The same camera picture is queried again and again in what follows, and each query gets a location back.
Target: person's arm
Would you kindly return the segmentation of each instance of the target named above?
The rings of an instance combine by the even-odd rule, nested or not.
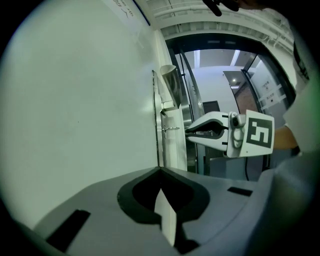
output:
[[[274,144],[275,150],[288,150],[294,149],[298,146],[296,139],[287,126],[283,126],[274,131]]]

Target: person's hand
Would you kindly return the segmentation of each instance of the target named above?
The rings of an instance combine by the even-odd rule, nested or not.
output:
[[[239,8],[247,9],[247,10],[262,10],[264,8],[268,8],[264,2],[264,0],[236,0],[238,2]]]

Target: black slot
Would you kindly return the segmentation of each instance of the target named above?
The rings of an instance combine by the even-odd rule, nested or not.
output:
[[[90,213],[85,210],[75,210],[47,239],[47,243],[65,253],[85,224]]]
[[[239,195],[243,195],[243,196],[246,196],[246,197],[250,197],[251,194],[252,194],[252,190],[248,190],[248,189],[243,189],[243,188],[239,188],[239,187],[230,187],[228,189],[229,192],[232,192],[232,193],[236,193],[236,194],[239,194]]]
[[[188,253],[199,244],[186,237],[183,223],[197,220],[210,201],[202,185],[165,167],[156,167],[120,188],[119,206],[135,222],[159,225],[161,229],[161,216],[154,212],[160,189],[176,212],[174,247],[180,254]]]

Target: white wall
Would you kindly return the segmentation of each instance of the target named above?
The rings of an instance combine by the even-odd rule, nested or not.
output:
[[[193,69],[202,102],[218,101],[220,111],[239,112],[232,89],[224,71],[240,71],[238,66],[210,66]]]
[[[161,51],[125,1],[134,22],[112,0],[47,1],[6,49],[0,185],[30,228],[90,184],[157,165],[152,70]]]

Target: ceiling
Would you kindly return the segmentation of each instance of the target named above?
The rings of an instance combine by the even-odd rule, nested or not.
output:
[[[293,54],[294,38],[288,21],[271,9],[234,12],[220,4],[215,16],[201,0],[135,0],[164,38],[201,33],[244,36]]]
[[[195,52],[185,52],[191,69],[195,68]],[[250,52],[240,51],[235,61],[234,66],[244,67],[249,60]],[[230,66],[235,56],[235,50],[230,49],[205,49],[199,51],[199,68],[204,67],[215,67],[215,66]],[[181,60],[179,54],[176,56],[177,62],[182,72]],[[260,59],[257,57],[255,62],[252,64],[252,68],[255,68]]]

